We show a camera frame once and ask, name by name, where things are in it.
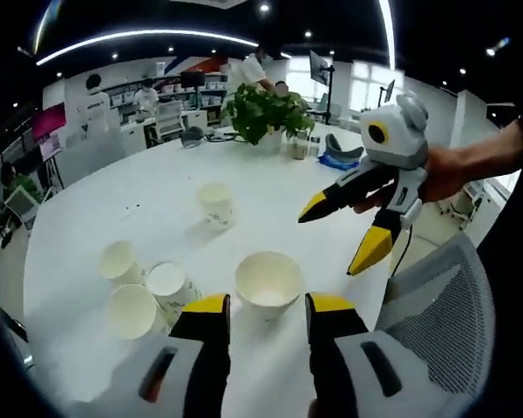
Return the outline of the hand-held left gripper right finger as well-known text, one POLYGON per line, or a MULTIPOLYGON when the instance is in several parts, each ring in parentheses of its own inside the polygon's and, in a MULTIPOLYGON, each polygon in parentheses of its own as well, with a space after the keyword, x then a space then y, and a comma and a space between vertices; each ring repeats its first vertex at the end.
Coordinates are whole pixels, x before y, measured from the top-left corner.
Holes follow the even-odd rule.
POLYGON ((331 293, 305 295, 310 417, 430 417, 427 367, 384 332, 370 332, 354 304, 331 293))

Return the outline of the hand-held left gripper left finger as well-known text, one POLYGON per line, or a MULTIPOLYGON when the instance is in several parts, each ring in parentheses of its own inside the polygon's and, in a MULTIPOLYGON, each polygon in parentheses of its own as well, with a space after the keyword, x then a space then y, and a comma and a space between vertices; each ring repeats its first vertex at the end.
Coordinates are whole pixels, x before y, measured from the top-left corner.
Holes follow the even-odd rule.
POLYGON ((112 417, 220 417, 230 372, 230 295, 186 305, 172 331, 114 375, 112 417))

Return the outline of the person's right hand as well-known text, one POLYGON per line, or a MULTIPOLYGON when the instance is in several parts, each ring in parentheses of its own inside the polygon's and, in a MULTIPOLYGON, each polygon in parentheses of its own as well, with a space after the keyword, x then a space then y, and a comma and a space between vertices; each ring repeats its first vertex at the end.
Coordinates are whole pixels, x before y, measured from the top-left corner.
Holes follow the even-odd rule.
MULTIPOLYGON (((468 182, 461 155, 455 150, 430 148, 425 170, 427 178, 418 192, 424 203, 450 198, 468 182)), ((384 206, 392 198, 396 187, 396 184, 385 185, 350 207, 356 213, 362 213, 374 207, 384 206)))

